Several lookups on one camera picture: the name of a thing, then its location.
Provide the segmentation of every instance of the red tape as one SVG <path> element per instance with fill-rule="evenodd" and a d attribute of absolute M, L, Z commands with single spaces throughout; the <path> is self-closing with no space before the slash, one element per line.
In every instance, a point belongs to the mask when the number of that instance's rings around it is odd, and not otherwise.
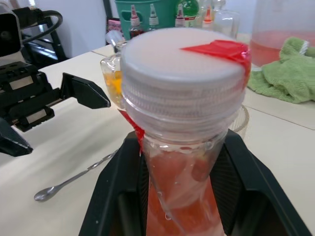
<path fill-rule="evenodd" d="M 143 137 L 144 137 L 144 130 L 141 129 L 131 118 L 130 116 L 127 114 L 126 111 L 122 111 L 119 110 L 119 112 L 123 115 L 123 117 L 129 122 L 129 124 L 132 125 L 132 127 L 134 128 L 134 131 L 136 133 L 136 136 L 138 138 L 138 142 L 140 145 L 140 151 L 142 151 L 142 141 L 143 141 Z"/>
<path fill-rule="evenodd" d="M 248 45 L 235 41 L 215 40 L 210 44 L 181 48 L 185 51 L 206 54 L 241 64 L 245 68 L 244 88 L 250 78 L 252 56 Z"/>

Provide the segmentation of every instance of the bottle cap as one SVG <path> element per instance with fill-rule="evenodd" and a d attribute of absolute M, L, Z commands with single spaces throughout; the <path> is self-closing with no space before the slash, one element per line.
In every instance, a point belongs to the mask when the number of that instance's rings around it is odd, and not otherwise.
<path fill-rule="evenodd" d="M 157 26 L 158 25 L 158 17 L 157 17 L 157 12 L 154 7 L 154 4 L 150 4 L 150 18 L 149 18 L 149 25 L 150 26 Z"/>
<path fill-rule="evenodd" d="M 226 131 L 245 96 L 244 51 L 233 39 L 202 29 L 136 37 L 121 59 L 126 112 L 145 132 L 166 140 L 193 142 Z"/>
<path fill-rule="evenodd" d="M 182 4 L 178 5 L 175 27 L 185 27 L 184 10 Z"/>
<path fill-rule="evenodd" d="M 131 5 L 131 25 L 132 26 L 139 26 L 140 25 L 140 19 L 136 12 L 136 7 L 134 5 Z"/>

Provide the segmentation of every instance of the green basket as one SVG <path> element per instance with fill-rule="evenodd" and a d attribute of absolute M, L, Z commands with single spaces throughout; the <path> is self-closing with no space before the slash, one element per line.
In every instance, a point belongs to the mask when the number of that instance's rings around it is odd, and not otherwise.
<path fill-rule="evenodd" d="M 175 26 L 176 3 L 178 0 L 115 0 L 122 30 L 126 40 L 130 40 L 129 27 L 131 18 L 131 5 L 135 5 L 144 31 L 149 28 L 150 4 L 153 3 L 157 12 L 159 26 L 170 28 Z"/>

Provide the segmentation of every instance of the glass jar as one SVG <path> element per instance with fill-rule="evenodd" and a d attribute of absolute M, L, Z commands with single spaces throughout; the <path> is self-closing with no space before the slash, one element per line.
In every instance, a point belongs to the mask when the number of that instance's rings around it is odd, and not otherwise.
<path fill-rule="evenodd" d="M 118 107 L 122 105 L 122 80 L 123 74 L 120 68 L 121 50 L 127 42 L 120 42 L 116 45 L 117 53 L 110 57 L 105 57 L 100 62 L 104 80 L 107 86 L 109 97 Z"/>

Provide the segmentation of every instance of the green towel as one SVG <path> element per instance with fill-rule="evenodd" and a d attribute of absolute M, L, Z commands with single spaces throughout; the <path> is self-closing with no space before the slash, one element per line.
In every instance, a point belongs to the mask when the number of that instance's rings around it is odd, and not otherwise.
<path fill-rule="evenodd" d="M 301 103 L 315 100 L 315 48 L 299 38 L 286 40 L 280 60 L 252 71 L 248 87 L 256 93 Z"/>

